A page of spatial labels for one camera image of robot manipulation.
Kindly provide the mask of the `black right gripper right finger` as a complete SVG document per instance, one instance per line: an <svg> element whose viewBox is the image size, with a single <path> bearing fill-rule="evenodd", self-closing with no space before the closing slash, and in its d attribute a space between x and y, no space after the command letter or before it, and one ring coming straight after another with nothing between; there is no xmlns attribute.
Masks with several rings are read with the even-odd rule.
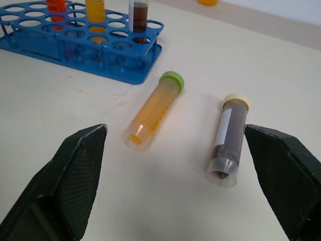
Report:
<svg viewBox="0 0 321 241"><path fill-rule="evenodd" d="M321 162L294 136L246 125L261 190L289 241L321 241Z"/></svg>

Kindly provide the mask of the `green-capped orange liquid tube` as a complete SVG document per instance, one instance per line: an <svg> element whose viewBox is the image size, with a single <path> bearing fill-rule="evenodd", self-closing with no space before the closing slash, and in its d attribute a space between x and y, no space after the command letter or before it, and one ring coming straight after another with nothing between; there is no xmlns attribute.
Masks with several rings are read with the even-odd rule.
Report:
<svg viewBox="0 0 321 241"><path fill-rule="evenodd" d="M180 74L174 71L165 72L154 91L124 130L121 136L124 144L136 151L147 150L184 85L184 79Z"/></svg>

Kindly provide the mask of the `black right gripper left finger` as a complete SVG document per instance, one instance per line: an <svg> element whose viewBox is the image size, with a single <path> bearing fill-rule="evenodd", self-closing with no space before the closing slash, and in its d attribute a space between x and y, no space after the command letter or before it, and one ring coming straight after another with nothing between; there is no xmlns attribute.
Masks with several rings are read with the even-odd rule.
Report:
<svg viewBox="0 0 321 241"><path fill-rule="evenodd" d="M2 223L0 241L80 241L99 184L106 124L67 137Z"/></svg>

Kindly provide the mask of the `blue test tube rack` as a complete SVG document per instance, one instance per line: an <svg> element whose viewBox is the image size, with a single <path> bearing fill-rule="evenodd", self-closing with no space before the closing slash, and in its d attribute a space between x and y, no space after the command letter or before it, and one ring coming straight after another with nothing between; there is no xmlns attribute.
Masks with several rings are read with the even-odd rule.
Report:
<svg viewBox="0 0 321 241"><path fill-rule="evenodd" d="M133 33L127 14L106 10L102 32L95 33L84 4L65 5L56 22L45 1L0 7L0 49L128 84L146 80L162 51L163 23L148 20L144 33Z"/></svg>

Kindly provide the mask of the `yellow liquid tube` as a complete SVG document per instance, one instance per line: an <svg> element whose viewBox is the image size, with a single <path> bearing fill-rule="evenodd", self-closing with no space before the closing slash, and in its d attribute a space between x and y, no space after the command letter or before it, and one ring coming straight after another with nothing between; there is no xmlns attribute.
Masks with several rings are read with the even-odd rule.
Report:
<svg viewBox="0 0 321 241"><path fill-rule="evenodd" d="M93 24L105 24L105 2L104 0L85 0L87 19ZM103 33L105 32L104 27L92 26L89 27L89 31L92 33ZM102 44L105 42L104 37L93 37L92 41L96 44Z"/></svg>

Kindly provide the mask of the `red-orange liquid tube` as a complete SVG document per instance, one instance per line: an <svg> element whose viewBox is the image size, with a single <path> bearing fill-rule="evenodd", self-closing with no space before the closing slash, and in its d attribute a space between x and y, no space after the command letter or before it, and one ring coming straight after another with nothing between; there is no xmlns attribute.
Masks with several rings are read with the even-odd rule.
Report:
<svg viewBox="0 0 321 241"><path fill-rule="evenodd" d="M51 13L51 22L61 22L63 17L57 16L57 14L63 14L66 12L65 0L46 0L48 11Z"/></svg>

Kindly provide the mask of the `dark brown liquid tube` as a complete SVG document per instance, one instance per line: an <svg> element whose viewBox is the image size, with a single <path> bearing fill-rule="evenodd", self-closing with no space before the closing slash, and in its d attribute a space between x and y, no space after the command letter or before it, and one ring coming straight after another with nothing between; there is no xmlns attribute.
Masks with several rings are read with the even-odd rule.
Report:
<svg viewBox="0 0 321 241"><path fill-rule="evenodd" d="M145 33L149 0L128 0L128 29L133 33Z"/></svg>

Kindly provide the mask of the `cream-capped brown liquid tube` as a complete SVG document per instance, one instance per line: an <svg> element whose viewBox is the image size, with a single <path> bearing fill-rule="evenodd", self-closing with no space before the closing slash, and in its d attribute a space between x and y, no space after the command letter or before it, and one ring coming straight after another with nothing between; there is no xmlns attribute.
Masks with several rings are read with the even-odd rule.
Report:
<svg viewBox="0 0 321 241"><path fill-rule="evenodd" d="M237 183L244 128L250 110L248 98L230 94L222 102L220 121L206 177L220 187Z"/></svg>

